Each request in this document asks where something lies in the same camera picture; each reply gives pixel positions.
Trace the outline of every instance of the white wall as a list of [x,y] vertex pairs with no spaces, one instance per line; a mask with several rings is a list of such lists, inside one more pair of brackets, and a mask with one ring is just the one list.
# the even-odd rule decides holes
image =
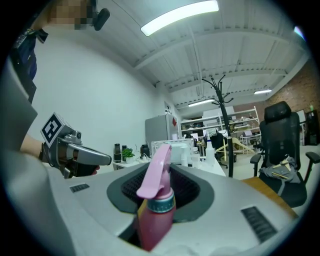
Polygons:
[[[139,149],[145,143],[145,119],[163,113],[160,100],[166,97],[87,32],[48,32],[45,44],[37,42],[35,48],[32,105],[38,116],[29,134],[43,140],[40,129],[57,112],[82,132],[87,147],[112,157],[115,143]],[[110,170],[112,165],[101,167]]]
[[170,106],[170,110],[172,112],[172,115],[177,118],[177,120],[181,121],[181,115],[180,112],[176,109],[173,98],[171,94],[167,91],[163,83],[157,83],[156,85],[156,91],[157,91],[157,111],[159,111],[158,115],[163,115],[165,110],[165,103],[167,103]]

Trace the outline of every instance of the white ceiling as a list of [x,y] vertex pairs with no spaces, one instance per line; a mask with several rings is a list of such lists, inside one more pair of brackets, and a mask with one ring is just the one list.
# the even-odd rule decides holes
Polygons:
[[154,18],[196,2],[201,1],[98,2],[111,13],[101,39],[153,85],[165,85],[183,116],[195,112],[186,109],[188,104],[216,95],[201,77],[218,81],[225,74],[222,93],[244,104],[270,97],[253,93],[267,86],[274,94],[307,61],[307,47],[293,32],[294,24],[269,1],[218,0],[217,12],[180,20],[151,36],[141,32]]

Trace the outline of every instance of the pink spray bottle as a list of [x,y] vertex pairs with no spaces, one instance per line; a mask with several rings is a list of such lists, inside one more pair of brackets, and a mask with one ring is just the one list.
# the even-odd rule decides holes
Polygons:
[[151,251],[173,224],[176,203],[170,186],[170,157],[171,145],[162,145],[136,191],[137,196],[144,199],[137,214],[137,233],[146,251]]

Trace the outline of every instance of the chair headrest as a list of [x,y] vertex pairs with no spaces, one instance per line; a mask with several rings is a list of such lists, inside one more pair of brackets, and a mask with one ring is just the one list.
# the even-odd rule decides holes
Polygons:
[[264,110],[264,121],[271,123],[280,119],[288,118],[291,115],[291,108],[285,101],[268,106]]

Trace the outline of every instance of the refrigerator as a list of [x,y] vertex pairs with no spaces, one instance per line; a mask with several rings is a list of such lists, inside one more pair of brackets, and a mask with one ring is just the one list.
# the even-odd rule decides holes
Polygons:
[[151,149],[151,142],[179,139],[178,120],[172,114],[159,115],[145,120],[145,142]]

